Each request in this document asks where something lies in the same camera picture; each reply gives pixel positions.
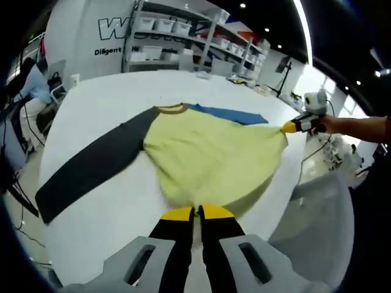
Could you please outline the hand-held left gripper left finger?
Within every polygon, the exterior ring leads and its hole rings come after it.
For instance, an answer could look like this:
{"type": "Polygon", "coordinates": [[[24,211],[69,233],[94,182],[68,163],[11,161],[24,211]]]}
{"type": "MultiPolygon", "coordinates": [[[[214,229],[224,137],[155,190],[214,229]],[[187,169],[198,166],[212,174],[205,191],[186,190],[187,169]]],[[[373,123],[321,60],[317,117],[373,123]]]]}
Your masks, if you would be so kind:
{"type": "Polygon", "coordinates": [[[166,212],[149,236],[139,236],[104,261],[102,273],[67,292],[183,292],[191,264],[194,208],[166,212]]]}

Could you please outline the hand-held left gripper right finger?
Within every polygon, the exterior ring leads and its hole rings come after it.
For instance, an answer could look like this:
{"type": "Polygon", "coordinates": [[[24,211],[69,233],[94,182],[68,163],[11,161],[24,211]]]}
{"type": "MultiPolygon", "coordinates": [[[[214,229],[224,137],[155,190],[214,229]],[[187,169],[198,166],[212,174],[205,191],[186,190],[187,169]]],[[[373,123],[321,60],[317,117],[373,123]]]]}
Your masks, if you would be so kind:
{"type": "Polygon", "coordinates": [[[213,292],[306,292],[309,282],[266,241],[246,234],[235,216],[215,205],[199,207],[202,256],[213,292]]]}

